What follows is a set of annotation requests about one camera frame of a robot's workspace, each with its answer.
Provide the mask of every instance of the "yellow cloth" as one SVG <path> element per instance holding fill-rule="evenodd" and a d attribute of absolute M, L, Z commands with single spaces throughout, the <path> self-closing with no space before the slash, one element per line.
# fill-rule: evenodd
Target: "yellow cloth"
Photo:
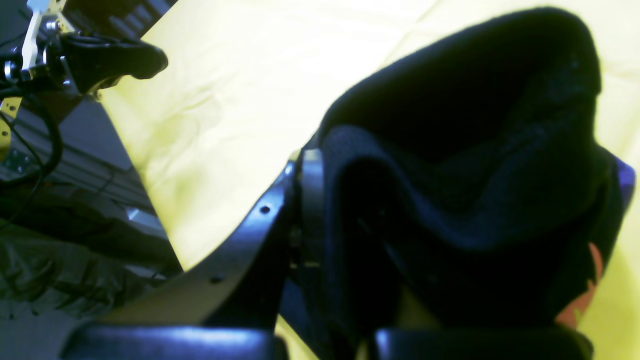
<path fill-rule="evenodd" d="M 471 24 L 547 4 L 591 28 L 604 77 L 597 137 L 640 169 L 636 0 L 180 0 L 144 38 L 169 67 L 123 79 L 103 104 L 188 269 L 234 230 L 349 86 Z M 638 203 L 580 327 L 597 359 L 640 359 Z M 293 359 L 312 358 L 282 319 L 277 331 Z"/>

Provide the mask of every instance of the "mounting hole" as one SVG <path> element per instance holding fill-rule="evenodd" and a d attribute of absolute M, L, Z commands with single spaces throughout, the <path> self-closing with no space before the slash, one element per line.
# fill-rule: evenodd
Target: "mounting hole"
<path fill-rule="evenodd" d="M 214 276 L 209 278 L 209 282 L 211 284 L 219 284 L 224 279 L 225 279 L 225 276 L 223 274 L 216 274 L 216 275 L 214 275 Z"/>

